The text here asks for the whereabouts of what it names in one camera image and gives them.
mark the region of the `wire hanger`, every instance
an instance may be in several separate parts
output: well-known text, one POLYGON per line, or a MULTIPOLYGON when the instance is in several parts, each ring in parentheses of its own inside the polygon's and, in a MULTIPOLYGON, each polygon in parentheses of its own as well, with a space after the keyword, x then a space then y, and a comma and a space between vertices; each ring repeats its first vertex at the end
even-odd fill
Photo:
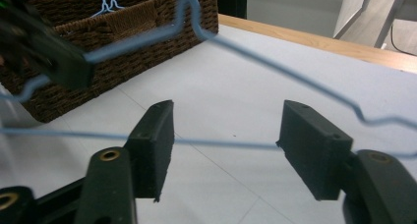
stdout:
POLYGON ((117 9, 124 9, 124 7, 119 6, 119 4, 117 4, 117 0, 110 0, 110 5, 107 4, 107 0, 102 0, 101 10, 93 14, 92 17, 96 17, 105 13, 114 12, 114 10, 112 10, 114 7, 117 9))
MULTIPOLYGON (((300 84, 305 84, 323 95, 332 98, 333 100, 339 102, 340 104, 350 108, 354 113, 356 118, 366 126, 383 126, 387 124, 400 125, 406 128, 417 131, 417 122, 410 121, 403 117, 389 116, 385 115, 380 118, 369 119, 363 114, 362 108, 354 100, 344 96, 342 93, 339 93, 331 88, 328 88, 319 82, 316 82, 312 79, 309 79, 306 76, 303 76, 291 68, 284 66, 280 63, 274 62, 269 58, 263 56, 262 54, 256 53, 252 50, 249 50, 243 46, 235 44, 229 41, 227 38, 216 35, 209 30, 203 29, 200 26, 201 21, 201 7, 199 0, 178 0, 175 11, 174 21, 160 28, 155 28, 147 33, 139 33, 135 36, 121 40, 118 42, 110 43, 105 45, 97 50, 85 54, 85 59, 92 64, 97 64, 103 62, 107 59, 111 59, 122 54, 128 53, 139 48, 149 46, 160 41, 166 40, 178 34, 183 26, 185 21, 185 10, 190 6, 192 10, 191 23, 195 35, 200 40, 208 40, 221 47, 224 47, 230 51, 236 52, 239 55, 252 59, 258 62, 265 67, 269 67, 272 70, 276 71, 278 74, 282 74, 290 79, 297 81, 300 84)), ((29 85, 27 83, 25 90, 30 92, 30 94, 38 87, 38 85, 29 85)), ((63 132, 63 131, 43 131, 43 130, 25 130, 25 129, 13 129, 13 128, 0 128, 0 134, 12 134, 12 135, 32 135, 32 136, 51 136, 51 137, 88 137, 88 138, 97 138, 104 140, 125 140, 128 136, 124 135, 114 135, 108 133, 88 133, 88 132, 63 132)), ((265 143, 247 143, 247 142, 235 142, 235 141, 218 141, 218 140, 176 140, 178 143, 195 143, 200 145, 226 145, 230 146, 235 144, 236 146, 243 147, 252 147, 256 144, 263 144, 264 147, 269 147, 265 143)), ((395 153, 388 152, 394 156, 407 159, 417 159, 417 152, 410 153, 395 153)))

